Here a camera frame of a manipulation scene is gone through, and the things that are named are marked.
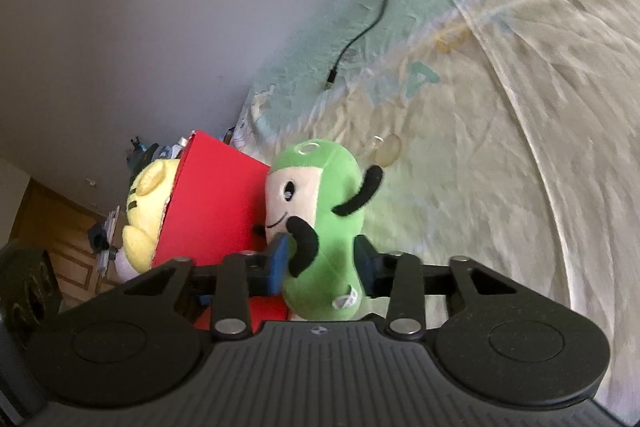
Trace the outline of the green bean plush toy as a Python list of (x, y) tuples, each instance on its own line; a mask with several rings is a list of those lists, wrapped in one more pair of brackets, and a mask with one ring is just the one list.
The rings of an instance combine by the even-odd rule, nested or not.
[(281, 295), (294, 317), (348, 321), (364, 294), (354, 261), (364, 207), (383, 181), (343, 145), (311, 139), (284, 150), (265, 183), (266, 239), (291, 236)]

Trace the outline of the yellow tiger plush toy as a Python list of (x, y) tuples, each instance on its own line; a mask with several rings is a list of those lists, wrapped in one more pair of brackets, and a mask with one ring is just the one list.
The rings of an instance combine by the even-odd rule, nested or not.
[(115, 269), (122, 282), (152, 267), (179, 162), (179, 159), (154, 160), (131, 184), (126, 202), (127, 224), (122, 228), (122, 247), (115, 258)]

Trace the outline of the red cardboard box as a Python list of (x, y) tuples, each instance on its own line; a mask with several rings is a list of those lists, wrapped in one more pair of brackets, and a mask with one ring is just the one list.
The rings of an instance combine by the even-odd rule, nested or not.
[[(195, 320), (202, 327), (212, 313), (216, 265), (232, 254), (256, 254), (271, 242), (265, 236), (265, 183), (269, 167), (230, 145), (197, 131), (180, 156), (154, 268), (186, 258), (195, 268), (191, 281), (208, 310)], [(283, 321), (288, 308), (281, 293), (250, 297), (253, 333), (265, 321)]]

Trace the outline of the green patterned bed sheet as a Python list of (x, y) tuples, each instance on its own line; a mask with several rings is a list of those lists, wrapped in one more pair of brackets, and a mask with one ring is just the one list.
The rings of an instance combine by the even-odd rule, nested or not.
[(334, 0), (257, 76), (233, 143), (310, 138), (384, 168), (364, 231), (465, 255), (610, 340), (598, 398), (639, 416), (639, 0)]

